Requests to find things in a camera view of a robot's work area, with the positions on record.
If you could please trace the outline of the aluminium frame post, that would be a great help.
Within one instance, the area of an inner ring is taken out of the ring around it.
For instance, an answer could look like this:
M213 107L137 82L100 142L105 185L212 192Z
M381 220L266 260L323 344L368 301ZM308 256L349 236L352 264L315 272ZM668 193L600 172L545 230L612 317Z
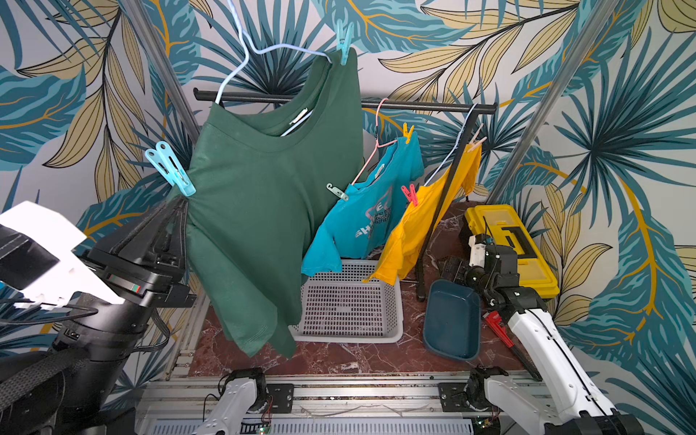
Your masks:
M538 109L530 120L529 125L527 125L527 128L525 128L516 148L509 154L509 159L500 172L496 185L487 197L487 205L502 203L502 197L507 185L511 183L518 166L527 155L532 142L537 137L540 128L544 125L549 112L554 108L556 101L561 97L577 69L583 63L593 46L594 40L596 40L597 36L600 34L605 22L612 16L618 3L618 0L600 1L589 16L587 25L579 31L577 42L571 46L567 59L561 63L558 74L541 99Z
M194 7L188 1L121 1L148 62L161 85L161 111L179 116L179 123L192 141L199 137L183 86L199 67L200 28Z

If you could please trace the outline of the mint white clothespin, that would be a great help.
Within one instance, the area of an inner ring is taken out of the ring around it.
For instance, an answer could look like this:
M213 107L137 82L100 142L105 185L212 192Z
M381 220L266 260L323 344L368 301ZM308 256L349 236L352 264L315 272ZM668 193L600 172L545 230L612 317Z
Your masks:
M326 188L340 200L348 201L350 199L350 197L345 192L340 190L340 188L334 186L332 183L328 183L326 185Z

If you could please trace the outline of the teal clothespin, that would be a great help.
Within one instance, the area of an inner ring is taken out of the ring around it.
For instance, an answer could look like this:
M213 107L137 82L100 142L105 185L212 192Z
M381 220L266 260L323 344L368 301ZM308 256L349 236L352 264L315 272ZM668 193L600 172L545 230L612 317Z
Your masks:
M341 54L342 66L348 62L354 30L355 24L352 22L344 23L343 20L338 19L335 23L336 49Z
M146 150L145 157L170 186L176 186L182 195L188 198L196 193L186 170L166 141L159 141L153 148Z

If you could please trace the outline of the right aluminium frame post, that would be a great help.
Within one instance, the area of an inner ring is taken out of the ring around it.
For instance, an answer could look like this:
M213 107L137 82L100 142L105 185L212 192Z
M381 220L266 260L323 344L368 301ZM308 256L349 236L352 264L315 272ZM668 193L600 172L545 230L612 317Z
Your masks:
M516 148L509 154L509 159L500 172L496 185L487 197L487 205L502 203L502 197L507 185L511 183L518 166L527 155L532 142L537 137L540 128L544 125L549 112L554 108L556 101L561 97L577 69L583 63L593 46L594 40L596 40L597 36L600 34L605 22L612 16L618 3L618 0L600 1L589 16L587 25L579 31L577 42L571 46L567 59L561 63L558 74L541 99L538 109L530 120L529 125L527 125L527 128L525 128Z

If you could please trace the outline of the yellow clothespin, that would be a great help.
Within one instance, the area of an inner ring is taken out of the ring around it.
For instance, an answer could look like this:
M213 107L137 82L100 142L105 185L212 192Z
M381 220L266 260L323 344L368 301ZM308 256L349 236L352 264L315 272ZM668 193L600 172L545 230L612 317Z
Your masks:
M414 134L414 128L414 125L409 125L408 123L404 123L402 125L402 137L404 137L405 144L409 144L411 142L411 138Z

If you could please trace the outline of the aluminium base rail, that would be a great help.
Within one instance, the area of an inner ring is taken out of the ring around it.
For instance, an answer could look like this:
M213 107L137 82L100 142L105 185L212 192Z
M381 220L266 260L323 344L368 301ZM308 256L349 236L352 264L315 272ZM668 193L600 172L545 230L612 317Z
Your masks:
M463 404L466 372L269 375L269 389L286 386L286 413L272 411L281 433L466 433L492 421L502 434L521 429L505 411ZM216 405L218 376L178 377L150 384L137 407L139 434L192 433Z

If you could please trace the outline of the black clothes rack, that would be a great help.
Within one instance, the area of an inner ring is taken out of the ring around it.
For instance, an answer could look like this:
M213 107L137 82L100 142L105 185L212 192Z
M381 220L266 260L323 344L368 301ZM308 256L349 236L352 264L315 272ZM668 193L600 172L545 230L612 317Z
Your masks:
M294 99L293 95L275 95L275 94L252 94L252 92L223 92L221 100L223 102L233 103L272 103L284 104ZM445 179L437 202L437 207L433 213L433 219L426 233L422 249L417 258L415 265L416 271L416 297L420 302L424 302L427 298L425 272L423 258L430 246L431 237L434 230L440 222L440 212L446 211L444 202L451 191L454 176L464 154L464 145L460 145L460 140L464 139L468 143L473 138L473 129L476 123L476 118L480 115L492 115L498 110L498 105L494 104L458 104L458 103L417 103L416 101L387 101L384 108L391 110L407 110L407 111L425 111L425 112L459 112L467 114L467 118L462 125L461 134L456 139L457 148L454 150L454 158L451 163L451 169Z

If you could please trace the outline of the light blue wire hanger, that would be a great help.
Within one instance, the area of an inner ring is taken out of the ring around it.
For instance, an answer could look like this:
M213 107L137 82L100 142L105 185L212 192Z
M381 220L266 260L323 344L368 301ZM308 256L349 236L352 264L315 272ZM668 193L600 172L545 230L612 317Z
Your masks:
M219 105L220 107L224 107L223 101L222 101L222 96L224 94L224 90L227 87L227 85L231 82L231 80L237 76L249 63L250 61L250 53L253 52L254 54L257 55L263 55L263 54L268 54L277 50L281 49L287 49L303 54L309 54L313 56L320 56L326 58L328 63L330 65L333 63L331 57L323 52L317 52L313 50L309 50L306 48L303 48L301 46L296 46L296 45L289 45L288 43L277 43L276 45L270 45L266 48L259 49L256 47L255 43L252 40L251 35L248 33L247 30L244 29L244 26L241 23L241 20L239 18L239 14L237 13L237 9L235 8L235 5L231 0L227 1L228 3L228 9L230 10L230 13L232 14L232 19L233 23L235 25L235 29L237 30L237 39L239 40L239 43L243 49L244 53L244 58L239 66L237 66L232 72L230 72L227 77L223 80L221 85L219 85L219 90L217 90L217 94L214 100L214 103Z

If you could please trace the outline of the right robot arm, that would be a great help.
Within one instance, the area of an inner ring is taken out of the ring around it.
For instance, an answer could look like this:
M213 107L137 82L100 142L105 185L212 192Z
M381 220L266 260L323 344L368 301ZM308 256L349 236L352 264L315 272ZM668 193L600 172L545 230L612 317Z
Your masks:
M603 395L560 336L538 292L520 284L518 255L509 246L476 244L471 258L450 257L442 283L470 293L477 306L518 337L530 364L527 371L547 386L549 409L499 367L476 367L455 402L480 411L499 409L529 434L642 434L632 414L624 414Z

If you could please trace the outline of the dark teal plastic tray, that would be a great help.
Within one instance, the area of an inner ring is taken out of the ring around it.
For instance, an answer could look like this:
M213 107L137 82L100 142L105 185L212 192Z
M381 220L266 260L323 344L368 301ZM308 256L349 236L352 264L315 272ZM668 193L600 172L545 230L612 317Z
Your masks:
M453 361L477 358L481 341L480 304L480 296L472 288L444 279L435 281L423 325L425 347Z

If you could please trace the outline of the turquoise printed t-shirt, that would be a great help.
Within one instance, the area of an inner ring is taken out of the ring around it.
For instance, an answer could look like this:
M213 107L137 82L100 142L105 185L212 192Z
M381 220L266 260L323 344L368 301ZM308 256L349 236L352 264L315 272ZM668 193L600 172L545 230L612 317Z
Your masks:
M348 186L349 199L339 199L324 218L304 255L302 274L340 273L344 259L365 259L384 246L410 204L402 188L423 174L416 132L388 146L368 178Z

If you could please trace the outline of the red pipe wrench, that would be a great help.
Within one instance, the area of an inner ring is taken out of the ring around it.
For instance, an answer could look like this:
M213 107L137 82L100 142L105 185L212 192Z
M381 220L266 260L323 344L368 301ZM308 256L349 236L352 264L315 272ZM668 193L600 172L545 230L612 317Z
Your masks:
M529 373L529 375L537 382L543 380L540 372L536 366L531 362L527 355L517 346L513 340L508 335L508 330L500 314L496 311L490 311L483 315L484 322L491 329L494 334L501 340L503 344L509 349L509 351L516 357L516 359L522 364L524 369Z

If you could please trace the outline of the left aluminium frame post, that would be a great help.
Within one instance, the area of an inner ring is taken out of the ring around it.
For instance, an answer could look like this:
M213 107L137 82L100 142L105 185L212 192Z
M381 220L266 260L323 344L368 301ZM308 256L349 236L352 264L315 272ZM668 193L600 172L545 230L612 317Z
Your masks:
M199 137L183 86L199 67L200 28L194 7L188 1L121 1L148 62L161 85L161 111L179 116L179 123L192 141Z

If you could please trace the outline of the dark green t-shirt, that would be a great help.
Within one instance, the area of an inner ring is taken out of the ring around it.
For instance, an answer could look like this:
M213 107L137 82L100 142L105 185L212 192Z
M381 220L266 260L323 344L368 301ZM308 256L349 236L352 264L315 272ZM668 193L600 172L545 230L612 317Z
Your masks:
M188 176L187 260L226 338L247 355L295 353L301 265L337 190L362 168L355 52L317 57L302 90L266 113L210 109Z

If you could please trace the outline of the grey perforated plastic basket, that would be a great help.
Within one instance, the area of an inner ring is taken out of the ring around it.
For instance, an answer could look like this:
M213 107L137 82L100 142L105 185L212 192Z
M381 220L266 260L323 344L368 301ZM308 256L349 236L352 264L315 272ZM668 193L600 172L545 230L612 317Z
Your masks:
M394 344L402 338L400 283L369 279L376 260L344 259L340 273L319 273L302 287L302 320L289 331L297 342Z

